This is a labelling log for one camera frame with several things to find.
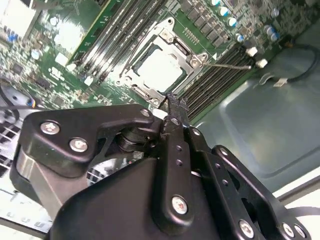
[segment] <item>screw head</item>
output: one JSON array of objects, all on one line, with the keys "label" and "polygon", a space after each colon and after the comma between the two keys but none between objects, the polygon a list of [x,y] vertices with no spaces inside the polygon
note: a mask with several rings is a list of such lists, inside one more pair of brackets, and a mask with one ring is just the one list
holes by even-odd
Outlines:
[{"label": "screw head", "polygon": [[78,153],[83,153],[88,149],[88,144],[86,141],[78,137],[72,139],[69,145],[73,151]]},{"label": "screw head", "polygon": [[172,198],[172,207],[178,214],[186,214],[188,211],[187,203],[179,196]]},{"label": "screw head", "polygon": [[171,122],[173,122],[175,125],[179,125],[179,121],[176,118],[171,118]]},{"label": "screw head", "polygon": [[302,230],[302,228],[298,225],[294,225],[295,230],[298,232],[298,234],[301,235],[304,239],[307,237],[306,233]]},{"label": "screw head", "polygon": [[223,147],[220,148],[220,151],[223,155],[228,156],[227,150],[225,150]]},{"label": "screw head", "polygon": [[42,132],[49,135],[55,135],[60,132],[60,127],[58,126],[58,124],[50,121],[42,123],[40,128]]},{"label": "screw head", "polygon": [[145,117],[150,117],[150,113],[149,113],[148,110],[146,110],[146,109],[142,109],[142,110],[140,111],[140,113],[141,113],[143,116],[145,116]]},{"label": "screw head", "polygon": [[198,129],[194,128],[192,131],[195,135],[200,136],[200,132],[198,131]]},{"label": "screw head", "polygon": [[291,237],[291,238],[295,237],[294,231],[292,231],[291,227],[288,224],[283,223],[282,226],[283,226],[285,233],[288,234],[289,237]]},{"label": "screw head", "polygon": [[239,227],[244,235],[246,235],[248,238],[253,239],[255,236],[255,232],[253,228],[250,226],[250,224],[245,220],[239,221]]}]

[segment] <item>black plastic bracket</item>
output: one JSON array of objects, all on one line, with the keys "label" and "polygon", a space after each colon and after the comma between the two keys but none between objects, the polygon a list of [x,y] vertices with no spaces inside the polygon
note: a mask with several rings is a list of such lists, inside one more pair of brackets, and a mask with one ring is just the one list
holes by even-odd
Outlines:
[{"label": "black plastic bracket", "polygon": [[[40,128],[44,122],[57,124],[60,131],[45,134]],[[147,128],[153,122],[151,112],[138,104],[41,111],[26,117],[18,144],[27,156],[57,174],[76,178],[87,173],[98,139],[106,138],[108,148],[123,128]],[[69,145],[73,138],[84,140],[87,150],[73,151]]]}]

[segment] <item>motherboard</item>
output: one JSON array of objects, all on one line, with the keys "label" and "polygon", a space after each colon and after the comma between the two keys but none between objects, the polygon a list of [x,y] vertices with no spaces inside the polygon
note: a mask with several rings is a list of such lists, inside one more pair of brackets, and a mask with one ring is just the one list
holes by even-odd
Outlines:
[{"label": "motherboard", "polygon": [[192,120],[319,16],[296,0],[2,0],[0,75],[46,109],[151,109],[173,92]]}]

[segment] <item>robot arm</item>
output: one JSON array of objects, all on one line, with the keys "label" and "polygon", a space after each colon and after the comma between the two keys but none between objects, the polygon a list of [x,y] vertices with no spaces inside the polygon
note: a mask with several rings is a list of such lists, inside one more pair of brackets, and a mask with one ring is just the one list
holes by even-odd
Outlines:
[{"label": "robot arm", "polygon": [[[54,220],[46,239],[311,239],[226,147],[208,147],[183,100],[162,107],[164,120],[137,104],[25,119],[10,178]],[[90,167],[133,151],[144,158],[88,186]]]}]

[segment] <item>black cable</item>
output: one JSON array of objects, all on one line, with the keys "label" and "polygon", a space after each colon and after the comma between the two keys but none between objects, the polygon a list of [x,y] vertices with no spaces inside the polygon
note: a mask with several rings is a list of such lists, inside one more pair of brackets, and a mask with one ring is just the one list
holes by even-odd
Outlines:
[{"label": "black cable", "polygon": [[[307,45],[307,44],[295,44],[292,47],[287,48],[287,49],[309,50],[309,51],[313,52],[314,58],[313,58],[312,64],[310,65],[310,67],[304,73],[302,73],[302,74],[300,74],[299,76],[296,76],[296,77],[288,78],[286,81],[288,83],[294,83],[294,82],[297,82],[297,81],[300,81],[300,80],[304,80],[307,77],[309,77],[315,71],[315,69],[316,69],[316,67],[317,67],[317,65],[318,65],[318,63],[320,61],[320,49],[315,47],[315,46],[311,46],[311,45]],[[279,80],[279,78],[274,77],[273,80],[277,82]]]}]

